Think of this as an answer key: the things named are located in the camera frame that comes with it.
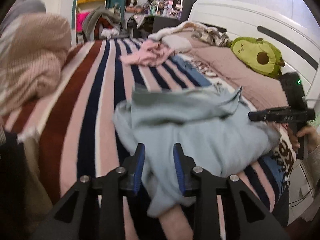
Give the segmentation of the right hand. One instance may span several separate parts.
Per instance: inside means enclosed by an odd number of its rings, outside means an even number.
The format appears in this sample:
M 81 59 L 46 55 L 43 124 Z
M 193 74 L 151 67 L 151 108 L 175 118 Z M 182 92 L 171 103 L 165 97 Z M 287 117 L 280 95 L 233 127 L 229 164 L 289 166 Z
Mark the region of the right hand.
M 288 131 L 292 148 L 295 151 L 297 151 L 300 148 L 300 143 L 298 139 L 304 136 L 308 137 L 308 146 L 307 146 L 308 153 L 312 153 L 319 146 L 319 134 L 316 131 L 316 129 L 311 125 L 307 125 L 303 127 L 296 134 L 293 133 L 291 128 L 288 128 L 287 131 Z

